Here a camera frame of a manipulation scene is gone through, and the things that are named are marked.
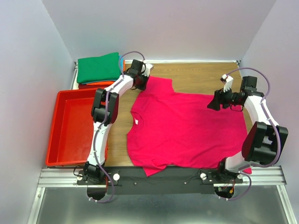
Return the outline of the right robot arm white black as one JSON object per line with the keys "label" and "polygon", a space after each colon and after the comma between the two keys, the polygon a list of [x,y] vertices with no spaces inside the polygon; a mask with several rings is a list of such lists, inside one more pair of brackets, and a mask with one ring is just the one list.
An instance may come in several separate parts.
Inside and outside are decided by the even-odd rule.
{"label": "right robot arm white black", "polygon": [[224,87],[214,92],[207,108],[219,111],[240,105],[248,111],[253,126],[241,151],[219,162],[214,176],[221,183],[236,179],[241,171],[248,168],[266,168],[277,163],[288,136],[287,128],[280,126],[272,117],[266,96],[257,91],[257,78],[243,77],[239,92],[232,92],[233,80],[230,75],[222,75]]}

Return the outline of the pink t shirt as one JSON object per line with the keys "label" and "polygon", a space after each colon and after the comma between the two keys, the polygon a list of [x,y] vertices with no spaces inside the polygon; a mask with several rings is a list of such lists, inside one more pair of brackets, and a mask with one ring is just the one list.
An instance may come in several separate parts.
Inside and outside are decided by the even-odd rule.
{"label": "pink t shirt", "polygon": [[174,165],[216,168],[240,152],[247,128],[240,109],[207,108],[213,96],[175,92],[172,80],[150,77],[132,108],[128,155],[146,176]]}

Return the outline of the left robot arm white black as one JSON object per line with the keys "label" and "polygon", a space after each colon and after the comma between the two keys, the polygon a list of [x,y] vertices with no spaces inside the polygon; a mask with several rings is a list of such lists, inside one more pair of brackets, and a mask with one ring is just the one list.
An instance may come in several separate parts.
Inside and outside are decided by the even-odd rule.
{"label": "left robot arm white black", "polygon": [[106,146],[110,128],[116,121],[120,97],[128,90],[145,90],[150,72],[154,66],[144,61],[133,60],[120,77],[105,89],[97,89],[91,110],[93,118],[93,139],[91,150],[84,164],[83,175],[91,183],[99,184],[106,176]]}

